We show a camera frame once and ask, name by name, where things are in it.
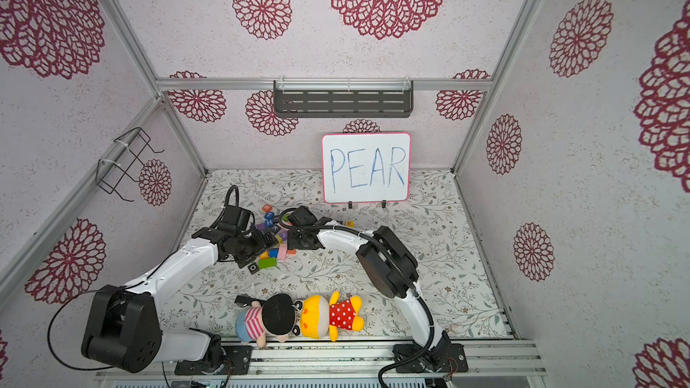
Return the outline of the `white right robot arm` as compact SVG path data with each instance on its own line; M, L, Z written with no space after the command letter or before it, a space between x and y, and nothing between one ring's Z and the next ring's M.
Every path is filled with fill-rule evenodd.
M439 327L423 298L418 262L387 226L359 231L330 217L316 217L308 207L288 208L279 215L289 242L300 250L337 250L355 255L373 286L397 304L408 321L419 359L438 366L451 340Z

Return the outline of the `grey wall shelf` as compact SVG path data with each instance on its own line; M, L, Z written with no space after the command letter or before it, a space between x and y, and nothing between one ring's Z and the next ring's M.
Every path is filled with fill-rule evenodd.
M282 119L400 119L413 112L414 84L273 83L273 108Z

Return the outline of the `whiteboard with PEAR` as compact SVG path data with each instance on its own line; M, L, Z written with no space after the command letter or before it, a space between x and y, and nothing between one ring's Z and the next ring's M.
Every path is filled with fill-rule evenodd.
M332 134L322 138L323 198L329 204L406 201L411 135Z

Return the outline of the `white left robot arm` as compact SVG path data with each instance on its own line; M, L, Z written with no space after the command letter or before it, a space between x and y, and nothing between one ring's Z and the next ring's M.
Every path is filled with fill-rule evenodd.
M245 210L233 208L203 227L154 269L126 285L95 292L81 354L112 368L138 373L152 363L178 361L211 373L226 354L219 335L198 329L164 330L158 312L185 284L219 262L252 263L277 244L272 228L248 225Z

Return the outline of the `green long block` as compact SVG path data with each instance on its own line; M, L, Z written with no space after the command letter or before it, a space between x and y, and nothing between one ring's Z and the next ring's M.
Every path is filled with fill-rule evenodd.
M259 269L269 269L272 267L276 267L277 264L278 264L278 260L276 258L260 259L257 262L257 266Z

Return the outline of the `striped plush doll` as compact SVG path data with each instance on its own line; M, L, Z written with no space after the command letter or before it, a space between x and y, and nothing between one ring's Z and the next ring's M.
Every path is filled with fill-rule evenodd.
M277 294L263 301L248 300L249 304L235 318L235 334L243 343L253 342L258 348L264 348L271 339L285 342L301 333L299 306L288 294Z

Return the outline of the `pink long block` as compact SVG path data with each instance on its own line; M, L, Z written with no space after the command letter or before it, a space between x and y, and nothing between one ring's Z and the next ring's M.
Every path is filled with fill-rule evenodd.
M277 256L278 260L287 260L287 256L288 256L288 253L287 253L288 248L287 247L288 247L288 245L285 243L280 245L279 251L278 251L278 256Z

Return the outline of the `yellow plush doll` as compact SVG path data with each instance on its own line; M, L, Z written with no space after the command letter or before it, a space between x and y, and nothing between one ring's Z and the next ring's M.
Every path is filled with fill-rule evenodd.
M365 328L365 320L360 315L362 306L360 296L341 300L338 291L329 299L310 296L303 301L300 311L300 334L313 340L328 336L330 341L338 341L340 331L361 332Z

